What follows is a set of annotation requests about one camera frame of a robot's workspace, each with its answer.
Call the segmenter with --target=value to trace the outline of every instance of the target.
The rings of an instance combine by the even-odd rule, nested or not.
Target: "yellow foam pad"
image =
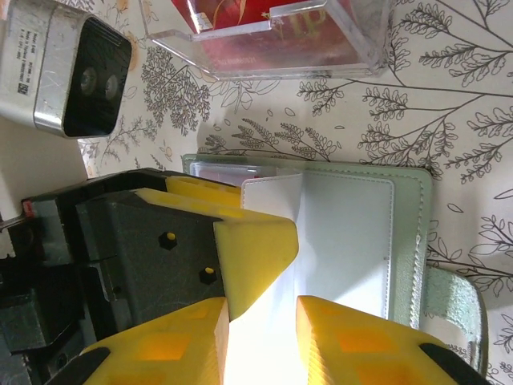
[[[86,385],[221,385],[228,303],[210,298],[115,334],[85,351],[111,353]]]
[[[297,299],[296,332],[309,385],[454,385],[418,346],[436,338],[324,299]]]
[[[153,205],[222,220],[214,223],[213,231],[231,319],[249,309],[299,250],[290,219],[149,188],[135,193]]]
[[[240,207],[240,187],[227,186],[190,176],[170,176],[166,179],[168,193],[193,197],[203,201]]]

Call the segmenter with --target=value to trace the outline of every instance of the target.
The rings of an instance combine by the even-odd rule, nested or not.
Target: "table surface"
[[[143,0],[149,22],[150,1],[169,0]],[[145,39],[137,0],[67,2],[134,52],[117,128],[81,143],[90,176],[181,170],[198,151],[424,167],[435,179],[428,261],[480,288],[488,379],[513,384],[513,2],[397,0],[377,79],[218,83]]]

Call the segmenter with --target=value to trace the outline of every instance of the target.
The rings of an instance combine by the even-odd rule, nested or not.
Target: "botanical patterned surface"
[[[180,170],[180,156],[198,151],[425,168],[435,179],[429,263],[483,292],[488,379],[513,384],[513,3],[397,0],[378,79],[218,83],[145,40],[142,17],[159,20],[148,0],[69,3],[134,51],[118,127],[82,144],[90,175]]]

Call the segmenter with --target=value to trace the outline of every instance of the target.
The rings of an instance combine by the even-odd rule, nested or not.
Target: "acrylic box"
[[[150,40],[216,79],[385,67],[390,0],[139,0]]]

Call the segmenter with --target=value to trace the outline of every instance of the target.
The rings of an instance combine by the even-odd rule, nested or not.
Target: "silver camera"
[[[93,14],[52,0],[11,0],[3,18],[0,115],[68,138],[111,134],[130,42]]]

